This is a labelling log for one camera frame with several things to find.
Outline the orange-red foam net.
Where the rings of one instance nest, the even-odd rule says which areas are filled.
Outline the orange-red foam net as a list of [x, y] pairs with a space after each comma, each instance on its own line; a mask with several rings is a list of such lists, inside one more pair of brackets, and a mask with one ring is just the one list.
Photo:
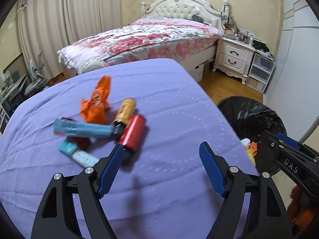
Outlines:
[[290, 194], [291, 203], [287, 208], [288, 219], [292, 227], [305, 231], [315, 216], [314, 211], [309, 207], [302, 207], [300, 199], [302, 191], [299, 186], [295, 186]]

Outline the yellow foam net bundle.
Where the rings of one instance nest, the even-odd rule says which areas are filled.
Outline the yellow foam net bundle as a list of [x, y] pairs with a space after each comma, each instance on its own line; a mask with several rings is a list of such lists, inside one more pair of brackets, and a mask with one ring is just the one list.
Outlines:
[[256, 162], [255, 162], [255, 152], [254, 152], [254, 150], [253, 150], [252, 148], [247, 148], [247, 149], [246, 149], [246, 153], [247, 153], [249, 159], [251, 160], [252, 164], [253, 164], [254, 166], [256, 166]]

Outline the teal white tube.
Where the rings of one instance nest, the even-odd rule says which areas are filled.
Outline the teal white tube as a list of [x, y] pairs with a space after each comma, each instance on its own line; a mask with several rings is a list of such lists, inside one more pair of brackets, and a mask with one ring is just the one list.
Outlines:
[[67, 139], [60, 144], [58, 150], [83, 168], [93, 167], [99, 161], [99, 158], [81, 150], [76, 144]]

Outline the blue wrapper packet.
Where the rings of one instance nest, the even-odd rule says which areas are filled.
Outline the blue wrapper packet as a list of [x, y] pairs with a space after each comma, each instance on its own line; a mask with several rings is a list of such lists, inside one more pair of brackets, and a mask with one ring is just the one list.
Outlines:
[[107, 138], [113, 134], [113, 127], [111, 125], [55, 119], [53, 132], [56, 135], [77, 138]]

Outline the red label bottle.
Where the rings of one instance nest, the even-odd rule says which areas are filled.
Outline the red label bottle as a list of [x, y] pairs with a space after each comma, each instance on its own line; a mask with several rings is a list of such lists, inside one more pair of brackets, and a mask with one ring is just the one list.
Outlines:
[[123, 146], [124, 157], [122, 165], [127, 166], [131, 158], [138, 150], [140, 141], [142, 139], [146, 119], [140, 114], [134, 114], [129, 119], [128, 125], [122, 133], [119, 144]]

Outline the yellow label bottle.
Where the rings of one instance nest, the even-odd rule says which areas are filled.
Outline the yellow label bottle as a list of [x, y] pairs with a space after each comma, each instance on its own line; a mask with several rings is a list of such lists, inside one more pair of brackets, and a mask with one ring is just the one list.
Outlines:
[[128, 125], [129, 119], [134, 114], [136, 107], [136, 101], [132, 98], [126, 98], [123, 100], [119, 110], [113, 121], [113, 136], [116, 140], [119, 140]]

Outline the black trash bag bin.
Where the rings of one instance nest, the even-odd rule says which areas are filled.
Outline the black trash bag bin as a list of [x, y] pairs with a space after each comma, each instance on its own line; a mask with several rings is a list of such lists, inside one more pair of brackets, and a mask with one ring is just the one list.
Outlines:
[[271, 176], [277, 174], [280, 169], [273, 161], [273, 151], [261, 141], [263, 131], [274, 135], [287, 134], [277, 113], [254, 99], [240, 96], [227, 97], [217, 107], [241, 140], [247, 138], [257, 144], [255, 162], [258, 172], [266, 171]]

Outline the plastic drawer unit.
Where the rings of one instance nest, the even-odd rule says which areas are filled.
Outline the plastic drawer unit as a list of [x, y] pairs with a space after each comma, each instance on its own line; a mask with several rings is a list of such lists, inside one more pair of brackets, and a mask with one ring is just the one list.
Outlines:
[[275, 64], [270, 53], [257, 50], [251, 62], [246, 85], [263, 94], [271, 79]]

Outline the purple bed cover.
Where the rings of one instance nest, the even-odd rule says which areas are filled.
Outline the purple bed cover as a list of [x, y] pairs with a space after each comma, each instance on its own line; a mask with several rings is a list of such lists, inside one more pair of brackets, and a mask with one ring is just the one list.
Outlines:
[[82, 121], [80, 104], [98, 81], [111, 77], [108, 121], [126, 98], [146, 119], [144, 139], [121, 168], [101, 205], [118, 238], [206, 238], [222, 205], [199, 157], [214, 153], [256, 174], [239, 138], [212, 100], [171, 59], [111, 66], [54, 85], [23, 102], [1, 138], [1, 203], [21, 234], [31, 236], [42, 196], [55, 173], [82, 168], [63, 155], [55, 119]]

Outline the orange snack wrapper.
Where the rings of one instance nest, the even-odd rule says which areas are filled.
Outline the orange snack wrapper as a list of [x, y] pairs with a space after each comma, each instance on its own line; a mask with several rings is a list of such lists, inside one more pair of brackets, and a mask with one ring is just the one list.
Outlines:
[[81, 100], [80, 114], [86, 122], [106, 124], [108, 118], [105, 111], [109, 108], [110, 87], [111, 77], [104, 75], [95, 86], [90, 100]]

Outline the white nightstand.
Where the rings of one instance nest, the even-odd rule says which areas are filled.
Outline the white nightstand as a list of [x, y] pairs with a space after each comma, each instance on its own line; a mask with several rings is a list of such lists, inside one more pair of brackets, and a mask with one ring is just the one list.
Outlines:
[[213, 71], [219, 69], [230, 77], [240, 78], [245, 85], [255, 51], [249, 44], [221, 37], [217, 44]]

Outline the grey desk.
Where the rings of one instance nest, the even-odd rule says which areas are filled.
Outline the grey desk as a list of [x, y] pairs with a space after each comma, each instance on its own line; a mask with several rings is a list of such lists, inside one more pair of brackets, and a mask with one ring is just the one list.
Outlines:
[[4, 109], [8, 108], [9, 103], [23, 90], [27, 79], [27, 75], [24, 74], [16, 81], [16, 83], [10, 84], [8, 88], [1, 92], [1, 106]]

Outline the white storage box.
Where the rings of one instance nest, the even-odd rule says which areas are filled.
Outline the white storage box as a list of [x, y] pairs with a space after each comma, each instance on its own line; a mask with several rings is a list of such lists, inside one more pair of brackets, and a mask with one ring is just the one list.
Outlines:
[[192, 76], [192, 78], [199, 83], [202, 80], [203, 77], [203, 69], [204, 69], [204, 63], [200, 64], [198, 66], [195, 66], [193, 69], [188, 71], [188, 74]]

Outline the grey desk chair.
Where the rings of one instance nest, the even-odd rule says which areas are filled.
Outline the grey desk chair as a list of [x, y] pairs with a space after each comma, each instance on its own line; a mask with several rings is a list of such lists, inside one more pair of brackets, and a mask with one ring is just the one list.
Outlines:
[[38, 65], [35, 65], [35, 61], [33, 59], [29, 60], [28, 71], [31, 77], [31, 83], [25, 89], [24, 95], [26, 97], [31, 97], [42, 90], [48, 88], [48, 80], [44, 75], [44, 62], [42, 61], [42, 53], [38, 55]]

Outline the floral quilt bed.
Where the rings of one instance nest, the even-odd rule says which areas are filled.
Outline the floral quilt bed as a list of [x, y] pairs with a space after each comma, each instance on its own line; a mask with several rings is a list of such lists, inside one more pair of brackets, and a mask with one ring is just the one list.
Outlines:
[[186, 19], [143, 18], [78, 40], [57, 53], [61, 64], [75, 74], [83, 74], [156, 58], [180, 62], [213, 46], [221, 35], [216, 27]]

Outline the white tufted headboard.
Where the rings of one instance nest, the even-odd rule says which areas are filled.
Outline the white tufted headboard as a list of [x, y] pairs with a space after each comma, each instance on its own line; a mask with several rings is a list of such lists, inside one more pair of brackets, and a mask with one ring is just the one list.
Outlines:
[[151, 5], [141, 4], [141, 18], [178, 18], [192, 20], [198, 16], [203, 23], [224, 31], [229, 20], [229, 2], [223, 1], [221, 11], [206, 0], [156, 0]]

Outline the beige curtains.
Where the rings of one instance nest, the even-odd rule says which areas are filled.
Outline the beige curtains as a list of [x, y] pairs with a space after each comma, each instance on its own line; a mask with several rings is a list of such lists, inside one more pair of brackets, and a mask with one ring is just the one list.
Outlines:
[[58, 50], [120, 27], [121, 0], [18, 0], [18, 33], [25, 62], [44, 62], [52, 79], [63, 72]]

